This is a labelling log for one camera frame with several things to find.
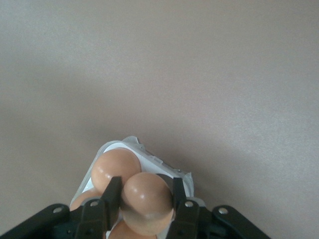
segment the brown egg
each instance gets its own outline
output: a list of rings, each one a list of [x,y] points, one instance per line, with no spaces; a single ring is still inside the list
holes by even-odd
[[[138,234],[151,236],[163,231],[173,215],[172,194],[158,175],[139,173],[122,190],[124,221]]]
[[[156,236],[143,236],[132,231],[124,221],[120,221],[111,231],[109,239],[156,239]]]
[[[77,209],[81,205],[81,203],[88,198],[101,197],[101,196],[102,196],[102,193],[97,191],[95,188],[85,191],[73,201],[73,203],[70,205],[70,211]]]
[[[133,175],[141,172],[136,155],[126,148],[115,148],[103,153],[94,163],[91,179],[94,187],[104,192],[111,178],[121,176],[123,185]]]

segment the screw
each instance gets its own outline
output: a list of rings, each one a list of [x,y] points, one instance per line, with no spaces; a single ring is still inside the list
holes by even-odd
[[[92,202],[92,203],[90,204],[90,206],[91,206],[91,207],[94,207],[94,206],[96,206],[96,205],[98,205],[98,204],[99,204],[98,201],[94,201],[94,202]]]
[[[228,210],[226,208],[220,208],[218,209],[218,211],[220,214],[224,214],[224,215],[228,213]]]
[[[187,206],[188,208],[191,208],[192,206],[194,206],[194,204],[191,201],[187,201],[185,202],[185,206]]]
[[[53,210],[53,213],[59,213],[61,211],[62,211],[62,207],[58,207]]]

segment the plastic egg tray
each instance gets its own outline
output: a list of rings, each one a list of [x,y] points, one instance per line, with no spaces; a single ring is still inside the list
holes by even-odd
[[[88,172],[86,173],[79,189],[77,190],[76,194],[74,195],[71,203],[83,192],[93,188],[93,184],[91,181],[91,170],[92,166],[95,163],[95,161],[106,151],[114,149],[114,148],[127,148],[130,151],[132,151],[139,159],[141,166],[142,166],[142,172],[149,172],[149,173],[155,173],[155,174],[164,174],[167,175],[170,178],[182,178],[185,194],[187,197],[193,197],[194,196],[194,183],[191,173],[185,173],[181,171],[180,169],[175,169],[164,163],[159,158],[149,154],[146,150],[144,145],[140,144],[138,139],[135,136],[129,136],[123,141],[110,141],[106,144],[104,144],[96,154]],[[167,232],[168,232],[169,226],[160,234],[157,235],[158,239],[165,239]]]

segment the table surface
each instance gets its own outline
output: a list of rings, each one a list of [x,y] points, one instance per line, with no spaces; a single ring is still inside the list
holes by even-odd
[[[3,0],[0,22],[0,234],[135,135],[208,208],[318,236],[318,1]]]

